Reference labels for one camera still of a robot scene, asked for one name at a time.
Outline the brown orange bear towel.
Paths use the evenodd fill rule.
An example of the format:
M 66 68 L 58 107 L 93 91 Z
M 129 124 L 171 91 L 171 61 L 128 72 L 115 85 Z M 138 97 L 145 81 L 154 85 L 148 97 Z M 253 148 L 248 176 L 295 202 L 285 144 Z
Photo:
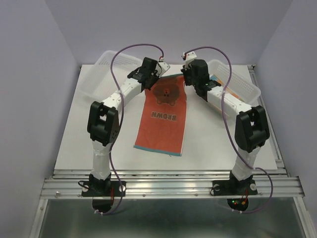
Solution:
M 145 102 L 134 148 L 181 156 L 187 114 L 184 77 L 162 77 L 145 90 Z

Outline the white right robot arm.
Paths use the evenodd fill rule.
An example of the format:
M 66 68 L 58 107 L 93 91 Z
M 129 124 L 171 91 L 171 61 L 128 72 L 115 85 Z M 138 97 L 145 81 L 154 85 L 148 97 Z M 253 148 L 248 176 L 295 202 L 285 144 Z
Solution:
M 252 183 L 255 159 L 270 137 L 265 109 L 250 105 L 242 96 L 253 87 L 231 65 L 188 57 L 181 71 L 185 84 L 193 86 L 199 97 L 219 109 L 225 124 L 227 118 L 235 121 L 234 136 L 229 141 L 237 158 L 225 185 L 231 192 L 240 193 Z

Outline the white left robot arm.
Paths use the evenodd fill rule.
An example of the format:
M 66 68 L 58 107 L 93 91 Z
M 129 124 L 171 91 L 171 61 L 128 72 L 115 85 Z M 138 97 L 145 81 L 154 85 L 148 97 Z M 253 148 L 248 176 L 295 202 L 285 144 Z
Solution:
M 93 145 L 93 166 L 86 188 L 98 195 L 110 191 L 110 151 L 116 141 L 120 124 L 119 116 L 124 114 L 124 107 L 145 89 L 151 89 L 170 69 L 163 62 L 148 57 L 142 65 L 130 72 L 119 89 L 101 102 L 94 101 L 90 106 L 87 131 Z

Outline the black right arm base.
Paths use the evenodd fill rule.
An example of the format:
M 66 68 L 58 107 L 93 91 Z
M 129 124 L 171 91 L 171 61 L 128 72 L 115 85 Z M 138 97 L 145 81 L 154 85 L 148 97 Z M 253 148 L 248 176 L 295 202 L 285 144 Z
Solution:
M 228 206 L 234 211 L 245 212 L 249 206 L 249 196 L 257 195 L 258 190 L 253 175 L 239 181 L 232 172 L 228 180 L 214 180 L 211 196 L 229 196 Z

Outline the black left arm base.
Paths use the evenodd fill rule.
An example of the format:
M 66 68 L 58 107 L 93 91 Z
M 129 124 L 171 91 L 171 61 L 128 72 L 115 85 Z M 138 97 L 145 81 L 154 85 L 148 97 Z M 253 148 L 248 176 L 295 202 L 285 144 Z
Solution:
M 105 181 L 96 179 L 80 180 L 81 196 L 92 198 L 92 208 L 100 215 L 114 214 L 126 193 L 126 181 Z

